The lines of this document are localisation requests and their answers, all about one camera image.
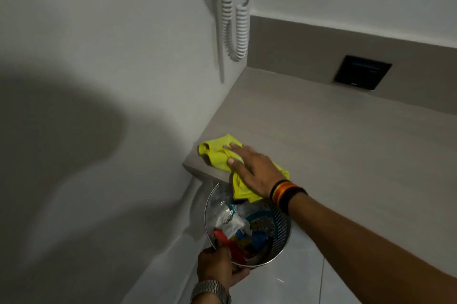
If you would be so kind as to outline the person's left hand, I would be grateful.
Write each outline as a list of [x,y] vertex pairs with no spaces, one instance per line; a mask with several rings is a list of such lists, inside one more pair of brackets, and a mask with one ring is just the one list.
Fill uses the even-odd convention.
[[234,267],[232,262],[217,262],[214,258],[214,250],[210,247],[202,250],[198,255],[198,281],[216,280],[229,291],[234,285],[249,276],[250,269]]

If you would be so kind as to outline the person's right hand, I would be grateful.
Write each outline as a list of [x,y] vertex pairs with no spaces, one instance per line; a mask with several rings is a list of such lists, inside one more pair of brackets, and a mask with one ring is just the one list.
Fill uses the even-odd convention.
[[[224,148],[231,151],[230,144],[225,145]],[[271,159],[262,153],[256,152],[256,155],[240,158],[241,162],[243,162],[252,173],[250,190],[260,197],[269,198],[270,191],[275,183],[286,179]]]

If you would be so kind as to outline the yellow cleaning cloth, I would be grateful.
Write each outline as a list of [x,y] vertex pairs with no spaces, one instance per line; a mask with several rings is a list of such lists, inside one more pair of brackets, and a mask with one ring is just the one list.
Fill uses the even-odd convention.
[[[232,172],[231,168],[227,164],[227,160],[233,157],[241,161],[241,158],[237,154],[224,148],[225,145],[229,145],[231,142],[235,142],[238,145],[242,144],[238,140],[236,140],[231,134],[227,134],[218,139],[204,141],[198,146],[198,153],[205,160],[207,160],[212,167],[226,172]],[[276,163],[274,164],[283,173],[283,175],[286,177],[286,180],[289,180],[289,172],[278,166]],[[236,187],[234,185],[233,176],[232,187],[233,198],[235,200],[244,200],[248,201],[249,203],[254,203],[263,199],[263,197],[260,197],[255,192],[251,191],[249,188]]]

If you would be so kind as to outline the round metal trash bin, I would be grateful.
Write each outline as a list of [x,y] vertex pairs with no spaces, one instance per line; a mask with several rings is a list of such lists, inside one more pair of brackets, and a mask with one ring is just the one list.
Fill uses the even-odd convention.
[[249,221],[252,230],[262,230],[268,236],[264,248],[254,253],[245,252],[243,256],[247,265],[232,262],[233,265],[243,268],[257,268],[271,262],[288,243],[291,233],[291,220],[268,199],[249,203],[233,198],[232,188],[217,184],[210,191],[204,209],[204,228],[210,244],[218,248],[214,240],[214,230],[221,230],[233,213]]

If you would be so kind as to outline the person's right forearm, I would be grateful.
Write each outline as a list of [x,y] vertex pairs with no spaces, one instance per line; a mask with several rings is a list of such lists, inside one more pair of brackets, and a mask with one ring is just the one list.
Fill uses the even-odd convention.
[[305,193],[288,211],[362,304],[457,304],[457,278]]

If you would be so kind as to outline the person's left forearm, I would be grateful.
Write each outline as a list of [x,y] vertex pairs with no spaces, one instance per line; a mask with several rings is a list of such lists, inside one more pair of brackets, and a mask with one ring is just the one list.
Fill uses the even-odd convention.
[[223,302],[216,294],[205,292],[195,296],[190,304],[223,304]]

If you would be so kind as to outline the red wrapper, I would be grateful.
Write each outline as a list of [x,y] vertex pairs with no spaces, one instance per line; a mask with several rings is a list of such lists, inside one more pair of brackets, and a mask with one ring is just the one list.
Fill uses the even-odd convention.
[[247,265],[247,260],[244,258],[243,252],[238,244],[235,241],[228,239],[222,230],[214,230],[214,240],[217,247],[223,246],[229,250],[232,262]]

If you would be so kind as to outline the white crumpled plastic wrapper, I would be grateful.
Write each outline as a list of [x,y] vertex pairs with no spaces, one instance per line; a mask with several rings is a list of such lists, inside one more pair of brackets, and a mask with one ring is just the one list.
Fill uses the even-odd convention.
[[233,213],[230,219],[221,227],[221,230],[227,239],[236,237],[239,240],[252,236],[252,228],[245,218]]

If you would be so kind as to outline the silver wristwatch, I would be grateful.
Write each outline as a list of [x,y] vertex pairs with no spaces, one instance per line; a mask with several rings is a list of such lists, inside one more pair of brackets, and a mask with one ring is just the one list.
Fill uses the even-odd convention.
[[219,301],[218,304],[232,304],[231,295],[223,284],[216,280],[198,282],[192,290],[190,304],[194,304],[196,298],[206,294],[214,295]]

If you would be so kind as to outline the blue packet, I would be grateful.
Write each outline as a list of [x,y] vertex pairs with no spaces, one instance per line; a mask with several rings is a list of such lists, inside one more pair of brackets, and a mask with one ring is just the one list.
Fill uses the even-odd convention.
[[235,233],[234,240],[245,252],[254,253],[265,247],[268,236],[262,230],[251,230],[249,234],[240,229]]

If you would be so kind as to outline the black and orange wristbands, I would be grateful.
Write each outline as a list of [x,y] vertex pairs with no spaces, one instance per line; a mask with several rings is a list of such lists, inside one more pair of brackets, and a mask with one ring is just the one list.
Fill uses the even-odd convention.
[[274,203],[285,215],[289,216],[289,203],[297,194],[308,193],[300,186],[295,185],[290,180],[280,180],[275,183],[270,191],[270,200]]

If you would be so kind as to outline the black square wall panel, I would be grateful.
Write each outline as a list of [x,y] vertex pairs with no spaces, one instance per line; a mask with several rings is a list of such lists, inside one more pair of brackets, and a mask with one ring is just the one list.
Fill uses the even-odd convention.
[[346,55],[333,82],[373,91],[391,67],[390,63]]

